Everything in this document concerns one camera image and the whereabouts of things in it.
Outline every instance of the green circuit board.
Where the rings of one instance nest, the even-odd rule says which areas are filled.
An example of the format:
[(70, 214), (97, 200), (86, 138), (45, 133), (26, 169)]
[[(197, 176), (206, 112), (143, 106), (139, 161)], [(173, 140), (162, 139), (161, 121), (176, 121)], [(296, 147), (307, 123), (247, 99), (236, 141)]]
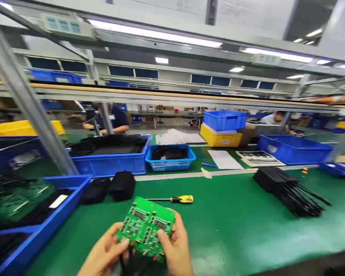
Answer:
[(163, 247), (157, 237), (157, 231), (163, 229), (168, 235), (175, 222), (175, 213), (161, 205), (142, 197), (136, 197), (117, 237), (134, 241), (136, 251), (148, 257), (157, 257), (157, 261), (165, 260)]

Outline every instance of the window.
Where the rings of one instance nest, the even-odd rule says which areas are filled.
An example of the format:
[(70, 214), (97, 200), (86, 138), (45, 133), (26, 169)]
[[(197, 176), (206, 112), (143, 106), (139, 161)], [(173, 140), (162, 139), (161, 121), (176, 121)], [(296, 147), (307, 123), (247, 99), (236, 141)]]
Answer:
[(210, 84), (211, 83), (211, 76), (192, 74), (191, 82), (192, 83), (199, 83), (199, 84)]
[(87, 68), (83, 62), (78, 61), (60, 61), (64, 71), (87, 72)]
[(258, 81), (257, 80), (242, 80), (242, 83), (240, 87), (245, 87), (245, 88), (257, 88), (258, 86)]
[(134, 71), (133, 71), (133, 68), (131, 67), (109, 65), (108, 68), (110, 69), (110, 75), (134, 77)]
[(229, 86), (230, 78), (192, 74), (191, 83)]
[(230, 78), (225, 77), (212, 77), (213, 85), (220, 85), (220, 86), (229, 86), (230, 85)]
[(259, 89), (268, 89), (272, 90), (274, 87), (275, 83), (274, 82), (260, 82)]
[(48, 70), (61, 70), (59, 63), (56, 59), (45, 59), (39, 57), (28, 57), (33, 68), (48, 69)]
[(158, 71), (150, 69), (135, 68), (135, 76), (149, 79), (158, 79)]

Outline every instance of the electrical panel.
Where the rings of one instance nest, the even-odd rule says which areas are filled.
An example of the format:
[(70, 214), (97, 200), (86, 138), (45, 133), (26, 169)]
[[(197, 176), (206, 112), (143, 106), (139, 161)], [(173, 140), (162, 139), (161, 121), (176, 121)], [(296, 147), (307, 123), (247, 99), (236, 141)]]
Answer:
[(271, 56), (266, 54), (256, 54), (252, 58), (252, 64), (264, 66), (278, 66), (281, 58), (278, 56)]
[(96, 40), (91, 24), (66, 17), (41, 14), (43, 27), (51, 33), (87, 40)]

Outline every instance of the stacked bins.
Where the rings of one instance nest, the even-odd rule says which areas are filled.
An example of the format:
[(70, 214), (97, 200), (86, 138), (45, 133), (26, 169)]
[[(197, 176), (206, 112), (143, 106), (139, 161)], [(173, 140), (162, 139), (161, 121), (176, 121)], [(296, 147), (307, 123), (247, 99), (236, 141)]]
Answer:
[(245, 128), (245, 112), (220, 110), (204, 113), (200, 134), (211, 147), (238, 147)]

